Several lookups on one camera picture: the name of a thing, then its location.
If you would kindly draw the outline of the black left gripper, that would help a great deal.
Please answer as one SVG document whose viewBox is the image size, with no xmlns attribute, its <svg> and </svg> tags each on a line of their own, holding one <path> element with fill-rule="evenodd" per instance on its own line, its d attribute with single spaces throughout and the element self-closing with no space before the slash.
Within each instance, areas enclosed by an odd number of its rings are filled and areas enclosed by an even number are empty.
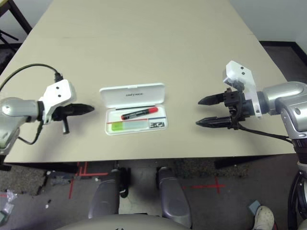
<svg viewBox="0 0 307 230">
<path fill-rule="evenodd" d="M 69 125 L 67 121 L 68 116 L 84 115 L 94 111 L 94 107 L 82 104 L 82 103 L 72 103 L 67 106 L 59 106 L 52 114 L 53 121 L 63 122 L 63 134 L 66 135 L 70 133 Z"/>
</svg>

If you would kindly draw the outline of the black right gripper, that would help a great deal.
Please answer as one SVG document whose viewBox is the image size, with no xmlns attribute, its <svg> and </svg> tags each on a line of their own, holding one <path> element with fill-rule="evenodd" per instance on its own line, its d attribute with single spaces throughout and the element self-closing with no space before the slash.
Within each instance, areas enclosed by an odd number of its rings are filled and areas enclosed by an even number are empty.
<svg viewBox="0 0 307 230">
<path fill-rule="evenodd" d="M 239 129 L 239 122 L 247 117 L 254 116 L 254 107 L 251 99 L 246 100 L 242 91 L 224 92 L 210 95 L 198 101 L 199 105 L 215 105 L 223 103 L 229 109 L 230 116 L 207 117 L 196 122 L 196 125 L 208 128 Z"/>
</svg>

